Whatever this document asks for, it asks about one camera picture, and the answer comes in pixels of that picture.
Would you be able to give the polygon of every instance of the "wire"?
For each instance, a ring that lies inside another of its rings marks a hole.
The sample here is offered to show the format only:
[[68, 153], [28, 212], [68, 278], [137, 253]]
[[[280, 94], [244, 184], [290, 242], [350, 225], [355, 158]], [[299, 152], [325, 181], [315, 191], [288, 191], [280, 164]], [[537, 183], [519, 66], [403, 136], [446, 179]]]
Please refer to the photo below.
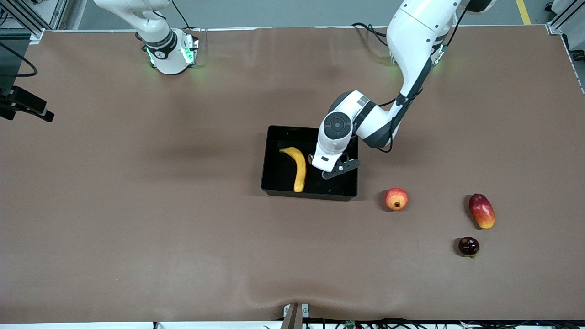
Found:
[[175, 9], [177, 10], [177, 12], [179, 13], [179, 15], [181, 16], [181, 18], [183, 19], [183, 22], [185, 22], [185, 28], [192, 29], [193, 27], [190, 26], [189, 23], [187, 23], [185, 16], [183, 16], [183, 13], [181, 13], [181, 11], [179, 10], [179, 7], [177, 7], [177, 4], [175, 4], [175, 0], [172, 0], [172, 3], [173, 3], [173, 6], [175, 7]]
[[378, 39], [379, 42], [381, 42], [383, 45], [388, 46], [388, 44], [386, 42], [384, 42], [384, 40], [382, 40], [380, 37], [386, 37], [385, 33], [382, 32], [378, 32], [374, 29], [374, 26], [372, 26], [371, 24], [369, 25], [365, 25], [364, 23], [354, 23], [352, 24], [353, 27], [356, 26], [362, 26], [364, 27], [366, 30], [368, 30], [371, 33], [374, 33], [374, 35], [376, 36], [376, 39]]
[[384, 36], [384, 37], [386, 36], [386, 33], [378, 32], [378, 31], [374, 30], [374, 27], [371, 24], [365, 25], [364, 23], [358, 22], [358, 23], [352, 24], [352, 26], [353, 27], [361, 26], [361, 27], [365, 28], [366, 30], [370, 31], [371, 33], [375, 33], [379, 36]]
[[23, 60], [26, 64], [28, 64], [30, 66], [30, 68], [33, 69], [33, 73], [21, 73], [21, 74], [15, 74], [15, 75], [10, 75], [10, 74], [0, 74], [0, 77], [33, 77], [36, 76], [37, 73], [39, 73], [39, 71], [37, 70], [37, 68], [33, 65], [33, 63], [29, 62], [28, 59], [22, 57], [19, 53], [15, 52], [14, 50], [12, 50], [12, 48], [8, 47], [7, 45], [5, 45], [4, 43], [0, 42], [0, 46], [6, 50], [8, 50], [9, 52], [13, 53], [16, 57], [20, 58], [21, 60]]
[[[521, 326], [521, 325], [525, 325], [528, 324], [530, 321], [524, 321], [518, 324], [513, 324], [513, 325], [508, 325], [505, 323], [499, 323], [496, 322], [495, 324], [492, 323], [482, 323], [479, 321], [469, 321], [467, 322], [467, 324], [471, 324], [473, 325], [472, 327], [469, 327], [471, 329], [516, 329], [517, 327]], [[557, 329], [561, 329], [559, 328], [558, 325], [551, 323], [554, 327], [556, 327]]]
[[[414, 99], [416, 96], [419, 96], [419, 95], [420, 95], [420, 93], [422, 92], [422, 89], [423, 89], [423, 88], [421, 87], [421, 89], [420, 89], [419, 91], [417, 91], [417, 93], [416, 93], [416, 94], [412, 95], [412, 97], [411, 97], [411, 98], [409, 98], [408, 100], [412, 101], [412, 100], [413, 100], [413, 99]], [[390, 104], [390, 103], [394, 102], [395, 100], [396, 100], [396, 98], [395, 98], [395, 99], [393, 99], [393, 100], [391, 100], [391, 101], [389, 101], [388, 103], [384, 103], [384, 104], [381, 104], [381, 105], [379, 105], [379, 106], [380, 106], [380, 107], [382, 107], [382, 106], [386, 106], [386, 105], [388, 105], [388, 104]], [[392, 126], [394, 125], [394, 118], [392, 118], [392, 120], [390, 121], [390, 129], [392, 129]], [[384, 150], [384, 149], [382, 149], [382, 148], [378, 148], [378, 150], [380, 150], [381, 152], [384, 152], [384, 153], [390, 153], [390, 151], [392, 151], [392, 145], [393, 145], [393, 141], [394, 141], [394, 138], [393, 138], [393, 136], [392, 136], [393, 134], [394, 134], [394, 132], [393, 132], [393, 131], [392, 131], [392, 132], [390, 132], [390, 148], [389, 148], [388, 150]], [[418, 326], [420, 325], [420, 324], [416, 324], [416, 323], [414, 323], [414, 322], [412, 322], [412, 323], [408, 323], [408, 324], [415, 325], [417, 328], [418, 328]]]
[[0, 19], [2, 20], [2, 22], [0, 23], [0, 26], [4, 25], [4, 23], [6, 23], [6, 20], [8, 20], [9, 18], [11, 18], [11, 17], [9, 17], [8, 12], [4, 11], [4, 9], [0, 9]]
[[427, 329], [424, 325], [412, 322], [410, 320], [406, 320], [403, 318], [385, 318], [383, 321], [386, 322], [386, 326], [390, 327], [390, 324], [396, 324], [397, 326], [392, 327], [392, 329], [396, 329], [398, 327], [404, 327], [407, 329], [411, 329], [407, 324], [415, 326], [417, 329]]
[[396, 98], [394, 98], [393, 100], [391, 100], [391, 101], [389, 101], [389, 102], [385, 102], [384, 104], [380, 104], [380, 105], [378, 105], [378, 106], [379, 106], [379, 107], [382, 107], [382, 106], [390, 105], [390, 104], [392, 104], [392, 103], [393, 103], [395, 100], [396, 100]]
[[155, 15], [157, 15], [158, 17], [160, 17], [160, 18], [162, 18], [162, 19], [164, 19], [164, 20], [167, 20], [167, 18], [166, 18], [166, 17], [164, 17], [163, 15], [161, 15], [161, 14], [157, 13], [156, 11], [152, 11], [152, 12], [153, 12]]
[[451, 37], [449, 38], [449, 42], [447, 42], [447, 47], [449, 47], [449, 45], [451, 44], [451, 40], [453, 40], [455, 32], [457, 32], [457, 28], [459, 27], [459, 23], [461, 23], [461, 18], [463, 18], [463, 15], [465, 15], [466, 12], [467, 12], [467, 8], [465, 8], [465, 10], [461, 14], [461, 16], [459, 16], [459, 20], [457, 21], [457, 24], [455, 24], [455, 29], [453, 30], [453, 33], [451, 34]]
[[[392, 126], [394, 125], [394, 118], [392, 118], [392, 120], [390, 120], [390, 128], [392, 128]], [[393, 145], [393, 142], [394, 142], [393, 135], [394, 135], [394, 132], [393, 132], [393, 131], [391, 131], [391, 132], [390, 132], [390, 148], [389, 148], [388, 150], [384, 150], [384, 149], [382, 149], [382, 148], [378, 148], [378, 150], [379, 150], [380, 152], [384, 152], [384, 153], [390, 153], [390, 151], [392, 151], [392, 145]]]

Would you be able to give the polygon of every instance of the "red apple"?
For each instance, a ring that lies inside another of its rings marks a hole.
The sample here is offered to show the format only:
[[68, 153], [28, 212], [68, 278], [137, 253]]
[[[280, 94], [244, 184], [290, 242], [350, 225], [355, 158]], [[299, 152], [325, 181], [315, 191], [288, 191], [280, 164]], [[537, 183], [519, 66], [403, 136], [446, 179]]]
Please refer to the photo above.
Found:
[[400, 211], [408, 204], [408, 194], [399, 187], [389, 189], [386, 192], [386, 206], [393, 211]]
[[490, 229], [495, 224], [495, 213], [491, 203], [483, 194], [476, 193], [469, 199], [469, 210], [477, 225], [482, 229]]

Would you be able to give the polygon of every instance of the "gray floor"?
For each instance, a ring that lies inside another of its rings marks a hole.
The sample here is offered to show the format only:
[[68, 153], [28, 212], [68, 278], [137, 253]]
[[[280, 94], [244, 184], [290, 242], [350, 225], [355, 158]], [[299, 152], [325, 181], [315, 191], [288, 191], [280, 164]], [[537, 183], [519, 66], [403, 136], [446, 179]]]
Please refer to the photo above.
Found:
[[[527, 0], [532, 23], [545, 23], [550, 14], [542, 10], [548, 0]], [[175, 0], [191, 26], [198, 28], [275, 28], [350, 25], [355, 22], [387, 25], [402, 0]], [[171, 26], [184, 23], [171, 6], [162, 11]], [[499, 0], [484, 15], [467, 15], [463, 25], [521, 25], [522, 18], [515, 0]], [[79, 29], [128, 29], [129, 25], [88, 0]]]

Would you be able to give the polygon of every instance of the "circular button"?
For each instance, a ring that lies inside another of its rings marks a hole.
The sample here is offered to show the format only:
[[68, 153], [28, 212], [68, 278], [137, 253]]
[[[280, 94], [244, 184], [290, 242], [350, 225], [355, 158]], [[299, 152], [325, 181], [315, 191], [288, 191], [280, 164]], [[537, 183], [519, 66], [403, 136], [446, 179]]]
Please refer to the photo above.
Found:
[[333, 129], [334, 131], [341, 131], [343, 130], [343, 127], [345, 127], [345, 123], [343, 122], [343, 120], [335, 118], [331, 121], [331, 129]]
[[339, 132], [339, 136], [345, 137], [347, 134], [349, 134], [350, 130], [351, 130], [351, 127], [349, 125], [346, 125], [345, 127], [343, 127], [343, 130], [341, 132]]
[[337, 117], [336, 113], [330, 113], [325, 117], [325, 121], [323, 122], [324, 125], [328, 126], [331, 123], [331, 120]]

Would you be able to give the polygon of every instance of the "banana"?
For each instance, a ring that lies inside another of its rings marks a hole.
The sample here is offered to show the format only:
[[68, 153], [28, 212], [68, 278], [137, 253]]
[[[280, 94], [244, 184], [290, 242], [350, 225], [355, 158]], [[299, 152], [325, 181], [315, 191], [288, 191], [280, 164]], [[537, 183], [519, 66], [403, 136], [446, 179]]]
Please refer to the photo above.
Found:
[[305, 163], [305, 157], [297, 148], [284, 148], [278, 151], [280, 153], [288, 154], [296, 162], [297, 176], [294, 180], [294, 188], [292, 190], [299, 193], [302, 192], [305, 188], [305, 178], [307, 176], [307, 164]]

